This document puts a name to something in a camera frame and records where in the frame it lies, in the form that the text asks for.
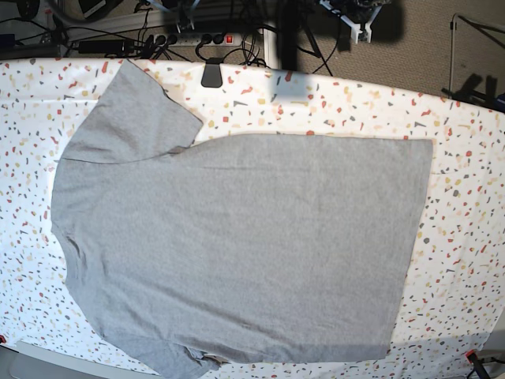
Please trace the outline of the grey T-shirt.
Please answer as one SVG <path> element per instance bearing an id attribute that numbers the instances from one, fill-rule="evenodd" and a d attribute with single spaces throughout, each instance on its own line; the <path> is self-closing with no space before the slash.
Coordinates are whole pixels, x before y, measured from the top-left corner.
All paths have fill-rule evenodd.
<path id="1" fill-rule="evenodd" d="M 126 62 L 66 145 L 52 231 L 93 330 L 166 378 L 384 358 L 432 142 L 200 128 Z"/>

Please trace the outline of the black table clamp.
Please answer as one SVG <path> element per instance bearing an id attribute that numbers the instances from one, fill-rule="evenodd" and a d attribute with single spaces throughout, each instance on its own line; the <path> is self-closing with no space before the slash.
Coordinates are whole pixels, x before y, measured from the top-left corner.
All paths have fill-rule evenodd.
<path id="1" fill-rule="evenodd" d="M 209 58 L 204 65 L 204 72 L 200 84 L 204 88 L 220 88 L 223 85 L 220 65 L 221 58 Z"/>

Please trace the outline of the white metal table leg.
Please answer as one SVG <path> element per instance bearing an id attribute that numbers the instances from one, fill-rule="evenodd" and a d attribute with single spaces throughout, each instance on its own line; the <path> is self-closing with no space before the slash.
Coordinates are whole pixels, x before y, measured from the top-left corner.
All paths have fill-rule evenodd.
<path id="1" fill-rule="evenodd" d="M 279 58 L 277 55 L 277 35 L 275 32 L 264 29 L 264 61 L 271 69 L 278 69 L 280 67 Z"/>

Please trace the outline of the white power strip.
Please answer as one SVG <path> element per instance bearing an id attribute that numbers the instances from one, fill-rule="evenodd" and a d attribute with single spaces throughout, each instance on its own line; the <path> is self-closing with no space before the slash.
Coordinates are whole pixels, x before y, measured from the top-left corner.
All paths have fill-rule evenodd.
<path id="1" fill-rule="evenodd" d="M 166 41 L 174 41 L 171 47 L 196 47 L 201 40 L 205 40 L 205 36 L 210 37 L 210 46 L 223 46 L 223 47 L 239 47 L 242 44 L 242 36 L 240 33 L 178 33 L 167 34 L 157 33 L 154 34 L 154 41 L 164 44 Z"/>

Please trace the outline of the black power adapter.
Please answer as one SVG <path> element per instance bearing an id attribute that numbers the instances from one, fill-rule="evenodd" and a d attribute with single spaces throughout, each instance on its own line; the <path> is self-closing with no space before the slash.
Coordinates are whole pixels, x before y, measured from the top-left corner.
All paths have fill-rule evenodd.
<path id="1" fill-rule="evenodd" d="M 80 54 L 124 55 L 134 51 L 135 43 L 127 39 L 85 40 L 78 43 Z"/>

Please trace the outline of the red clamp right corner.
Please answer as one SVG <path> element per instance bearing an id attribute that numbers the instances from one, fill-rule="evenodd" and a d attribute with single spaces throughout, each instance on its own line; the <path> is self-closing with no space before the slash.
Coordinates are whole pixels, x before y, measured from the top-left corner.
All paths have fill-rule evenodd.
<path id="1" fill-rule="evenodd" d="M 479 358 L 478 358 L 475 350 L 471 350 L 471 351 L 466 352 L 465 357 L 472 366 L 475 366 L 479 361 Z"/>

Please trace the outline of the metal frame stand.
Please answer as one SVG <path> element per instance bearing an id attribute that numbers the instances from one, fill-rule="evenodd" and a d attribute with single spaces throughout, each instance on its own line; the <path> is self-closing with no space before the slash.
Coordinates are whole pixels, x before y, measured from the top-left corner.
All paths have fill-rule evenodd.
<path id="1" fill-rule="evenodd" d="M 450 22 L 447 97 L 504 111 L 504 23 L 455 13 Z"/>

